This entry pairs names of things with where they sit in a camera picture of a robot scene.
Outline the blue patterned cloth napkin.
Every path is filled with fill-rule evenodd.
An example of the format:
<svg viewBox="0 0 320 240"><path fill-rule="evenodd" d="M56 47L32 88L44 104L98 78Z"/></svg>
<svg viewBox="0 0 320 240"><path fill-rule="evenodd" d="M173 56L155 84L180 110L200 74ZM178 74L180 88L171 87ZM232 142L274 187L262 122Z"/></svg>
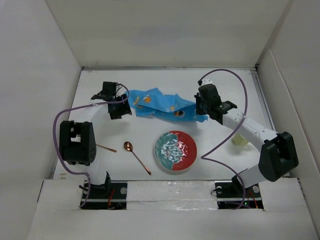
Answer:
<svg viewBox="0 0 320 240"><path fill-rule="evenodd" d="M130 90L128 102L137 117L156 117L170 122L203 123L208 120L206 115L196 114L195 102L178 94L163 94L158 88Z"/></svg>

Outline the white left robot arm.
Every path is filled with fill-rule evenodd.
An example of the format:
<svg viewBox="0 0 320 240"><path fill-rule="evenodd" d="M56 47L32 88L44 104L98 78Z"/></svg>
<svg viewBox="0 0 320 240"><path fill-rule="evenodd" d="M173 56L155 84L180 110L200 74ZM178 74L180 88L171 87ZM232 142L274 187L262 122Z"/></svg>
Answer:
<svg viewBox="0 0 320 240"><path fill-rule="evenodd" d="M53 122L52 136L58 159L72 175L84 175L94 186L100 198L111 194L106 181L107 171L97 157L95 134L109 120L131 114L130 93L118 82L105 81L100 92L94 94L90 104L62 110Z"/></svg>

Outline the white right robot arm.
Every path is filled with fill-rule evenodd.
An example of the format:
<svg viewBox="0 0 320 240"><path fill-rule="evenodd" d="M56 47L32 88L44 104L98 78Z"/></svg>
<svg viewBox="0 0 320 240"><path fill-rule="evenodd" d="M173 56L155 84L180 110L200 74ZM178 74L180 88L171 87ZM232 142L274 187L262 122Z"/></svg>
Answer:
<svg viewBox="0 0 320 240"><path fill-rule="evenodd" d="M293 136L288 132L278 133L245 116L230 101L222 101L216 86L209 79L198 81L196 113L208 115L221 125L236 130L259 152L259 162L235 176L231 191L243 197L251 186L270 181L275 182L299 165Z"/></svg>

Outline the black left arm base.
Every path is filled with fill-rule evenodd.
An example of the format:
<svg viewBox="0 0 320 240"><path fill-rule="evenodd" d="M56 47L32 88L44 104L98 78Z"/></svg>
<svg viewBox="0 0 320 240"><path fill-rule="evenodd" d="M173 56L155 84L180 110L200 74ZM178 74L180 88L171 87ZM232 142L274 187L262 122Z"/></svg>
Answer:
<svg viewBox="0 0 320 240"><path fill-rule="evenodd" d="M92 186L83 210L126 210L127 182L111 182L108 190Z"/></svg>

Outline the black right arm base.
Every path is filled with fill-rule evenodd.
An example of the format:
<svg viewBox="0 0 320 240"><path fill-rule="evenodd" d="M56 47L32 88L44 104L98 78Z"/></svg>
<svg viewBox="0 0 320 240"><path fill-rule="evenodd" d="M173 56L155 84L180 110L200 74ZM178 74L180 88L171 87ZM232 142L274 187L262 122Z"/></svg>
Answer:
<svg viewBox="0 0 320 240"><path fill-rule="evenodd" d="M224 209L263 209L263 201L259 184L254 184L245 189L232 180L217 180L211 195L217 199L219 210Z"/></svg>

